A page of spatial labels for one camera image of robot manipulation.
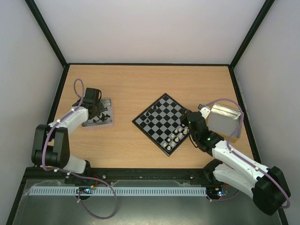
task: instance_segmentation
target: white cable tray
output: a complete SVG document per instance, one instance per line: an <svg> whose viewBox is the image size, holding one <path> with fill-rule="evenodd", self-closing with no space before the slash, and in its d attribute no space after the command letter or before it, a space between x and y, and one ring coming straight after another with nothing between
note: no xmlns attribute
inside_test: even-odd
<svg viewBox="0 0 300 225"><path fill-rule="evenodd" d="M32 187L29 195L76 195L80 187ZM117 196L206 196L205 187L114 187ZM97 187L81 195L113 196L109 187Z"/></svg>

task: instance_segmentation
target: chessboard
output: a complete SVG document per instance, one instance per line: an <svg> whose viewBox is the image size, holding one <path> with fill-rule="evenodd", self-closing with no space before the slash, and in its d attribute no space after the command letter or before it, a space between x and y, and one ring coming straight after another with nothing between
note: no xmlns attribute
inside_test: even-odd
<svg viewBox="0 0 300 225"><path fill-rule="evenodd" d="M184 111L182 105L165 93L132 122L170 156L189 136L188 128L180 122Z"/></svg>

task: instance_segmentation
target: black edge trim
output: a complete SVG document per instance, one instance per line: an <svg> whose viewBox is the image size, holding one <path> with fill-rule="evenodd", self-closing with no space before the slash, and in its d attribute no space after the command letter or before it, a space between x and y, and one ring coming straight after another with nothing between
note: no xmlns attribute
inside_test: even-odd
<svg viewBox="0 0 300 225"><path fill-rule="evenodd" d="M283 209L278 209L278 214L279 214L281 224L282 225L289 225L289 223L287 222L285 211Z"/></svg>
<svg viewBox="0 0 300 225"><path fill-rule="evenodd" d="M230 77L231 77L231 80L232 80L232 84L233 84L233 88L234 88L236 98L238 100L238 103L239 103L240 107L242 108L242 111L244 112L244 125L245 125L246 133L247 133L247 136L248 136L250 148L251 148L251 151L252 151L252 154L253 154L253 159L258 163L262 163L261 158L260 158L259 153L258 153L256 143L255 143L253 132L252 132L252 129L251 129L251 126L250 126L250 122L249 122L248 114L247 114L247 111L246 111L246 108L245 108L245 105L244 105L242 94L240 92L240 88L239 88L238 82L236 80L234 69L232 67L229 67L228 69L229 69L229 73L230 73Z"/></svg>
<svg viewBox="0 0 300 225"><path fill-rule="evenodd" d="M36 19L37 23L39 24L40 28L42 29L45 37L47 38L50 46L52 47L54 53L56 54L58 60L60 61L62 66L65 66L67 64L67 61L65 60L64 56L62 55L60 48L58 47L56 41L54 40L54 37L52 33L50 32L41 12L39 11L36 3L34 0L25 0L27 3L29 9L31 10L34 18Z"/></svg>
<svg viewBox="0 0 300 225"><path fill-rule="evenodd" d="M20 200L22 198L24 188L25 188L25 183L21 182L21 184L19 186L19 189L18 189L18 192L17 192L17 195L15 196L15 201L13 203L13 206L11 207L10 214L8 216L6 225L12 225L13 222L14 222L15 215L17 213L17 210L18 210L18 207L19 207Z"/></svg>
<svg viewBox="0 0 300 225"><path fill-rule="evenodd" d="M23 175L21 184L19 186L18 192L15 197L15 201L11 208L10 214L8 216L6 225L12 225L15 219L15 215L17 213L19 203L21 197L23 195L23 191L25 189L26 181L30 179L37 179L37 180L64 180L65 176L60 172L54 171L44 171L42 168L35 168L35 167L27 167L25 173Z"/></svg>
<svg viewBox="0 0 300 225"><path fill-rule="evenodd" d="M49 113L47 124L53 122L53 120L54 120L54 117L55 117L55 114L56 114L56 111L57 111L57 107L58 107L58 104L60 102L60 97L61 97L62 91L64 89L64 85L65 85L65 82L66 82L66 78L67 78L67 75L68 75L69 68L70 68L70 65L67 64L64 67L63 71L62 71L60 82L58 84L56 94L55 94L55 97L54 97L54 100L53 100L53 103L52 103L52 106L51 106L51 110L50 110L50 113Z"/></svg>
<svg viewBox="0 0 300 225"><path fill-rule="evenodd" d="M227 67L229 64L196 64L196 63L70 63L70 65L100 65L100 66L196 66L196 67Z"/></svg>
<svg viewBox="0 0 300 225"><path fill-rule="evenodd" d="M232 68L235 68L235 66L238 64L240 58L242 57L244 51L246 50L247 46L249 45L250 41L252 40L254 34L256 33L257 29L263 22L263 19L267 15L269 9L273 5L275 0L266 0L259 11L258 15L256 16L252 26L250 27L250 30L248 31L247 35L245 36L242 44L240 45L238 51L236 52L230 66Z"/></svg>

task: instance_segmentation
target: white robotic arm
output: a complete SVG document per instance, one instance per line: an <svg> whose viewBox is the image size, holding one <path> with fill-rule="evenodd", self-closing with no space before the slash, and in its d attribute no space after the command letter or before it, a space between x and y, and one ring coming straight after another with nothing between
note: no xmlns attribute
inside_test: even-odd
<svg viewBox="0 0 300 225"><path fill-rule="evenodd" d="M93 119L105 110L100 102L100 93L98 89L87 88L82 104L79 105L80 100L74 103L74 107L64 116L64 119L48 125L39 125L36 128L31 155L34 164L41 165L44 160L46 166L63 168L75 173L85 171L87 161L70 154L69 135L83 122ZM48 145L47 140L54 140L54 145Z"/></svg>
<svg viewBox="0 0 300 225"><path fill-rule="evenodd" d="M235 187L252 198L261 211L274 214L291 196L282 171L253 161L228 145L222 136L209 131L205 121L209 113L210 109L203 107L199 112L186 110L180 118L189 127L197 147L216 158L204 167L206 178Z"/></svg>
<svg viewBox="0 0 300 225"><path fill-rule="evenodd" d="M79 107L74 113L68 116L63 122L56 126L56 128L66 128L68 135L71 133L83 122L87 121L89 118L89 111L84 107ZM49 124L50 127L53 127L56 123L52 122ZM77 158L70 154L67 165L63 168L66 171L71 171L75 173L83 173L85 170L86 161L80 158Z"/></svg>

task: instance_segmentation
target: wooden tabletop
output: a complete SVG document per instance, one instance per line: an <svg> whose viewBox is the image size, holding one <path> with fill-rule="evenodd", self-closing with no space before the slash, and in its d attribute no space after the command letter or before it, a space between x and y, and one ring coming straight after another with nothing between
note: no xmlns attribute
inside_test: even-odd
<svg viewBox="0 0 300 225"><path fill-rule="evenodd" d="M227 67L71 65L56 119L78 99L73 91L76 78L85 87L100 89L103 98L112 98L114 107L113 128L78 127L70 136L71 153L90 161L92 167L203 168L213 158L193 147L189 139L168 157L132 120L164 93L192 111L218 98L236 101ZM244 126L241 138L232 145L253 158Z"/></svg>

